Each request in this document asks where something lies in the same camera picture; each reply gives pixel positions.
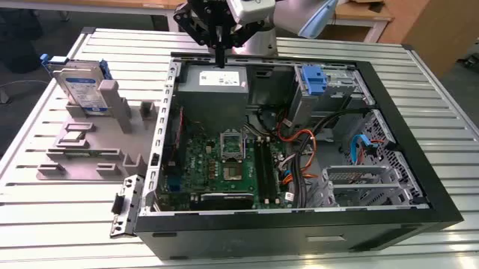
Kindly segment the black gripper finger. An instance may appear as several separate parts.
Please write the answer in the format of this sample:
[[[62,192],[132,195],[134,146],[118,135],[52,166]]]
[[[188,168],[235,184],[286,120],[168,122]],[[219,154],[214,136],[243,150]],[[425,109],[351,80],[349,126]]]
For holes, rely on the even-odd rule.
[[[222,26],[220,32],[220,67],[226,65],[226,50],[239,48],[254,34],[264,27],[266,22],[251,22],[240,27],[239,30],[232,30],[238,24],[228,22]]]
[[[218,34],[218,28],[206,29],[190,5],[179,5],[176,7],[174,20],[195,42],[212,49],[215,64],[220,68],[220,35]]]

